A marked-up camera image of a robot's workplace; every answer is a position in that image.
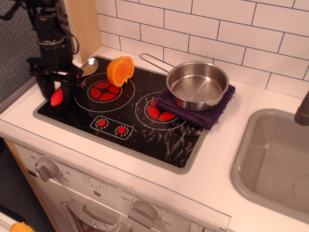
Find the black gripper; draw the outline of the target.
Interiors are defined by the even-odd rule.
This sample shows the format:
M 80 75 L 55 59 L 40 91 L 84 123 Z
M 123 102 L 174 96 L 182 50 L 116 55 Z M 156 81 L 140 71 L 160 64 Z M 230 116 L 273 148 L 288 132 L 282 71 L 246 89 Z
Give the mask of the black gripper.
M 71 41 L 37 41 L 41 56 L 28 58 L 29 73 L 36 76 L 46 99 L 55 91 L 54 81 L 61 82 L 64 104 L 69 104 L 77 94 L 76 84 L 82 82 L 82 69 L 73 65 L 74 52 Z

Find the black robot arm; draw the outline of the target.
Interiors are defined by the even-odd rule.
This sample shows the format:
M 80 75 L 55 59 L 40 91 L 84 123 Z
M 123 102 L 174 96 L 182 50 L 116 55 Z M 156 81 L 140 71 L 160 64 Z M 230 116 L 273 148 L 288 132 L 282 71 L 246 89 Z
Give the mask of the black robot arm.
M 63 104 L 69 104 L 76 96 L 77 89 L 83 87 L 83 70 L 72 63 L 74 35 L 68 31 L 68 17 L 62 3 L 58 0 L 16 0 L 2 20 L 10 20 L 20 8 L 28 12 L 33 29 L 37 34 L 40 48 L 39 58 L 28 58 L 29 72 L 36 77 L 43 96 L 52 100 L 57 89 L 54 83 L 60 83 Z

